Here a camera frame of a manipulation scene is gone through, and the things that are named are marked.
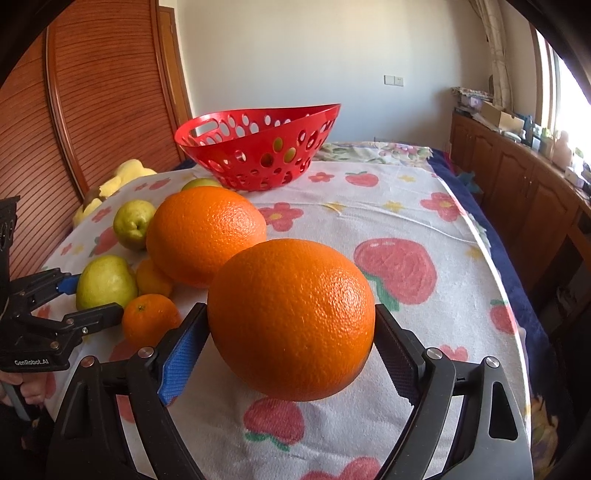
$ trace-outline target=navy blue cloth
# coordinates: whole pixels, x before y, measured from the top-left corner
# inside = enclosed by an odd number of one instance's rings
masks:
[[[517,323],[526,332],[525,350],[529,360],[531,395],[532,397],[541,396],[546,403],[548,415],[558,417],[557,456],[560,456],[569,446],[574,436],[575,426],[572,403],[566,385],[558,374],[558,362],[554,348],[525,294],[499,235],[474,197],[449,169],[443,152],[433,150],[433,156],[428,159],[428,162],[435,173],[447,183],[464,210],[471,213],[476,221],[486,229],[486,236],[491,243],[492,261],[501,274],[501,280]]]

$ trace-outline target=green pear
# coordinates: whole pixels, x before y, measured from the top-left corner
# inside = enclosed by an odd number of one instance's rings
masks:
[[[195,187],[221,187],[222,185],[214,179],[195,179],[195,180],[191,180],[189,183],[187,183],[182,189],[181,192],[183,190],[188,190],[188,189],[193,189]]]
[[[108,303],[123,308],[138,296],[135,274],[117,255],[95,258],[82,271],[76,289],[76,308],[91,309]]]
[[[146,231],[156,208],[146,200],[124,203],[113,219],[113,231],[119,243],[130,250],[146,248]]]

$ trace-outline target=screw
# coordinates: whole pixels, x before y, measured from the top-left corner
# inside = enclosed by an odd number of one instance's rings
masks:
[[[501,362],[499,362],[495,357],[493,356],[487,356],[485,359],[486,364],[491,367],[491,368],[499,368],[499,365],[501,364]]]
[[[154,354],[154,349],[150,346],[144,346],[138,350],[140,358],[150,358]]]
[[[427,348],[427,356],[432,360],[440,360],[443,357],[443,353],[439,348]]]
[[[94,364],[95,357],[93,357],[92,355],[86,356],[80,361],[80,365],[82,365],[84,368],[92,367],[92,365]]]

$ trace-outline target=hand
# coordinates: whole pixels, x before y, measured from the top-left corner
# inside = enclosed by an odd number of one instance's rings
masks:
[[[29,405],[37,405],[45,400],[45,386],[47,373],[37,374],[7,374],[0,372],[0,381],[11,385],[20,385],[21,394]],[[11,406],[12,403],[2,387],[0,387],[0,401]]]

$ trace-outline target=orange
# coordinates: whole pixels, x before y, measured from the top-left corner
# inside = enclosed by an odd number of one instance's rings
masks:
[[[146,247],[173,280],[208,287],[224,263],[267,238],[261,212],[236,192],[199,187],[168,197],[156,210]]]
[[[178,327],[182,321],[172,300],[151,293],[127,304],[121,325],[127,341],[139,349],[158,345],[164,334]]]
[[[232,257],[209,288],[207,316],[230,369],[280,400],[342,390],[374,339],[374,296],[363,274],[306,240],[270,240]]]
[[[174,282],[160,270],[151,258],[146,258],[139,264],[135,272],[140,295],[160,293],[169,297],[173,292]]]

